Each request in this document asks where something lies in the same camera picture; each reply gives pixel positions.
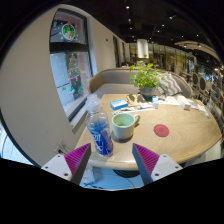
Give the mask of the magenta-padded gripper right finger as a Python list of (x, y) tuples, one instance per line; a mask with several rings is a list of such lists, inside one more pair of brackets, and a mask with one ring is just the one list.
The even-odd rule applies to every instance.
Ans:
[(142, 181), (145, 185), (182, 169), (182, 167), (167, 154), (158, 155), (136, 143), (133, 144), (132, 154), (136, 160)]

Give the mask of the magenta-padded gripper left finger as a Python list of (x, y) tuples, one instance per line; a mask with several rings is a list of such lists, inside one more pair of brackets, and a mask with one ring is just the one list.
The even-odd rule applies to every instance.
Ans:
[(91, 144), (85, 144), (66, 155), (56, 154), (42, 169), (79, 185), (91, 155)]

